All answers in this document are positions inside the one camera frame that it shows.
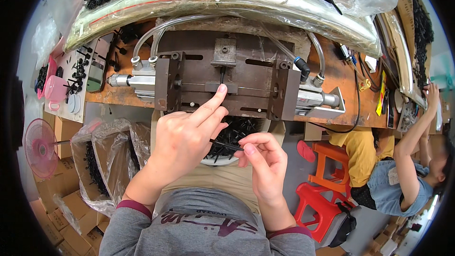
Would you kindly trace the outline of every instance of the red plastic stool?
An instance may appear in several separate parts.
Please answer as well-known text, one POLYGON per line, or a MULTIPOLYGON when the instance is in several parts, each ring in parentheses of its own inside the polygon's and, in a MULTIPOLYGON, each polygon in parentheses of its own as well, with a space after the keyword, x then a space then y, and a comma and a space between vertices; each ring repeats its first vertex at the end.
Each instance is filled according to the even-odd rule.
POLYGON ((321 195, 321 192, 333 191, 322 186, 312 186, 308 183, 300 184, 295 192, 300 197, 299 207, 294 215, 294 219, 299 226, 308 226, 318 224, 315 230, 311 230, 311 235, 314 240, 321 242, 327 230, 330 228, 332 221, 336 215, 340 213, 340 209, 335 204, 337 199, 342 202, 349 203, 352 207, 355 205, 348 201, 348 198, 343 194, 333 191, 332 200, 328 201, 321 195), (302 215, 304 214, 306 206, 312 207, 316 213, 313 215, 315 220, 309 222, 302 222, 302 215))
POLYGON ((313 143, 313 151, 318 153, 318 167, 316 169, 316 175, 308 175, 308 181, 336 192, 346 193, 346 196, 349 198, 351 196, 351 187, 349 186, 349 157, 346 154, 346 150, 326 142, 318 142, 313 143), (324 179, 323 177, 326 157, 342 164, 342 169, 335 169, 332 179, 324 179))

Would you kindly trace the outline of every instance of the black hair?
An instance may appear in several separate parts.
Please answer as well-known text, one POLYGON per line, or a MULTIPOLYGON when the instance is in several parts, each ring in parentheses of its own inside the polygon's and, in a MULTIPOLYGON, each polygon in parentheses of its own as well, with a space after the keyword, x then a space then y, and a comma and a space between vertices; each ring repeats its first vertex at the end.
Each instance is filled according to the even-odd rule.
POLYGON ((448 135, 444 134, 444 149, 448 153, 446 165, 442 168, 442 173, 446 176, 444 181, 442 181, 437 187, 433 190, 433 195, 441 195, 446 189, 446 185, 449 182, 450 172, 452 171, 452 164, 455 157, 455 148, 452 145, 448 135))

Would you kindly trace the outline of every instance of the electric fan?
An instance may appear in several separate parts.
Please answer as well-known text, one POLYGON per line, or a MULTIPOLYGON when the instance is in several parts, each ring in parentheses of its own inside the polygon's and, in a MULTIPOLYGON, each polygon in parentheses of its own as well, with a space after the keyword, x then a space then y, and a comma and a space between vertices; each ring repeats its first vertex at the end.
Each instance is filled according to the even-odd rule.
POLYGON ((30 168, 38 177, 49 178, 57 167, 57 146, 69 142, 57 142, 54 131, 45 120, 38 118, 31 121, 24 138, 24 150, 30 168))

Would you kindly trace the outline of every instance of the hand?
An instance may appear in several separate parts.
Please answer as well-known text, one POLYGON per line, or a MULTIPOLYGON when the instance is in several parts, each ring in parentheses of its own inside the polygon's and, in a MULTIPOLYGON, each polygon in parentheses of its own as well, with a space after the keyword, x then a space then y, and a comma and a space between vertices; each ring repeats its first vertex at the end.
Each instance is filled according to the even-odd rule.
POLYGON ((238 166, 253 166, 253 192, 258 201, 269 206, 281 204, 287 166, 287 154, 270 133, 250 134, 238 142, 244 151, 237 151, 238 166))
POLYGON ((228 114, 220 106, 228 89, 221 84, 212 99, 194 113, 175 112, 161 117, 156 126, 156 146, 146 166, 166 186, 189 173, 207 155, 212 143, 227 123, 228 114))
POLYGON ((439 87, 435 83, 430 83, 426 86, 424 86, 424 95, 427 99, 428 102, 428 111, 434 111, 436 113, 436 110, 438 108, 439 104, 439 87))

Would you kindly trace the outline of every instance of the clear plastic tube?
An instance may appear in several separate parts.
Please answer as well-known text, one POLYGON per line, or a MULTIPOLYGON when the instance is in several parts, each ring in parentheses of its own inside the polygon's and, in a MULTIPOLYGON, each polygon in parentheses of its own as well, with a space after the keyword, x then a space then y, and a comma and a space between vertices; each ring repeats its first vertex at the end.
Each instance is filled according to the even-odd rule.
POLYGON ((279 47, 292 61, 295 61, 297 58, 295 54, 293 54, 288 48, 286 48, 280 41, 278 41, 273 35, 265 28, 264 24, 259 21, 259 25, 261 26, 262 30, 265 32, 267 37, 272 40, 279 47))
POLYGON ((154 60, 156 57, 156 54, 158 53, 158 44, 160 43, 161 37, 163 36, 165 31, 166 31, 166 29, 162 29, 158 33, 153 35, 153 43, 151 43, 151 48, 150 48, 150 59, 151 60, 154 60))
POLYGON ((319 56, 319 76, 321 78, 324 78, 325 59, 324 59, 324 53, 322 52, 321 44, 319 43, 318 39, 312 32, 309 32, 309 31, 306 31, 306 32, 307 32, 308 37, 310 37, 311 42, 313 42, 313 45, 316 48, 316 52, 318 53, 318 56, 319 56))
POLYGON ((145 41, 153 36, 154 34, 157 34, 160 30, 166 30, 168 27, 178 25, 181 23, 185 22, 191 22, 191 21, 197 21, 197 20, 202 20, 202 19, 208 19, 208 18, 214 18, 214 17, 219 17, 220 15, 190 15, 190 16, 185 16, 185 17, 180 17, 176 19, 171 19, 169 21, 164 22, 161 25, 155 26, 152 29, 150 29, 148 32, 146 32, 137 42, 136 46, 134 47, 133 50, 133 60, 138 60, 139 59, 139 49, 142 47, 142 45, 145 43, 145 41))

